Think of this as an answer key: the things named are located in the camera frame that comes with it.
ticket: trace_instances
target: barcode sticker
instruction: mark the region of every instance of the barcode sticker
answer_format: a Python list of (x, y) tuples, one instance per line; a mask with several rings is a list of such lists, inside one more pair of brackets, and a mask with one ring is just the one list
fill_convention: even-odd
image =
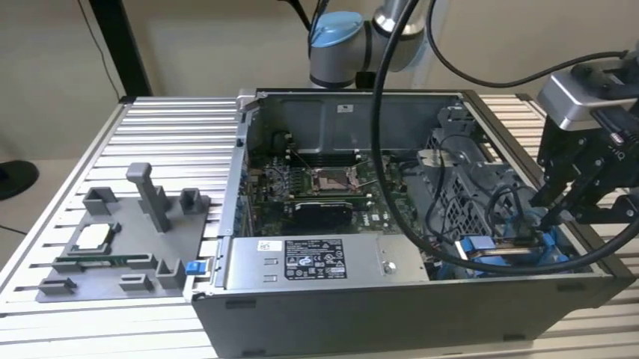
[(282, 252), (282, 241), (259, 241), (259, 252)]

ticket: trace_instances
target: black pole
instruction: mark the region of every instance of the black pole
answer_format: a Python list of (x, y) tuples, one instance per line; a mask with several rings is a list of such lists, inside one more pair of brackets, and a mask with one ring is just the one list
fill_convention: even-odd
[(90, 0), (102, 36), (129, 96), (153, 96), (147, 72), (122, 0)]

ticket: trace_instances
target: blue latch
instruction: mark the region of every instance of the blue latch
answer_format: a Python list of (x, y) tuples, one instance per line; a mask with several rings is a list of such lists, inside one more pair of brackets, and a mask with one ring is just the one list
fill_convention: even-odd
[(193, 260), (187, 263), (187, 268), (185, 271), (187, 272), (187, 275), (207, 274), (207, 262)]

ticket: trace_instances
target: motherboard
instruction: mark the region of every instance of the motherboard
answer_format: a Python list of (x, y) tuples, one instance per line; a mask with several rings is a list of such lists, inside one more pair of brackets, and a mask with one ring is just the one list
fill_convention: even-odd
[[(385, 156), (393, 197), (403, 217), (422, 232), (399, 164)], [(325, 156), (289, 152), (251, 169), (255, 236), (401, 234), (365, 154)]]

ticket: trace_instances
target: slotted aluminum surface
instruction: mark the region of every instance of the slotted aluminum surface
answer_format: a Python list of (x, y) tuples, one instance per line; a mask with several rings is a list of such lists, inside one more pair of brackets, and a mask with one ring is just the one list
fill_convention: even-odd
[[(538, 153), (543, 113), (511, 95), (483, 96), (533, 157)], [(235, 102), (215, 98), (147, 98), (117, 113), (97, 156), (82, 160), (62, 205), (34, 227), (25, 258), (13, 259), (13, 274), (0, 294), (0, 358), (215, 358), (201, 322), (183, 298), (39, 304), (34, 286), (49, 275), (39, 266), (59, 254), (82, 217), (82, 194), (93, 185), (111, 185), (134, 195), (122, 180), (131, 161), (151, 161), (154, 180), (170, 193), (197, 186), (214, 199), (201, 257), (217, 250), (217, 221), (234, 145)], [(616, 196), (606, 200), (613, 203)], [(624, 225), (598, 225), (605, 238)], [(639, 275), (639, 240), (621, 252)], [(533, 343), (486, 344), (331, 358), (639, 358), (639, 284), (598, 309), (573, 312)]]

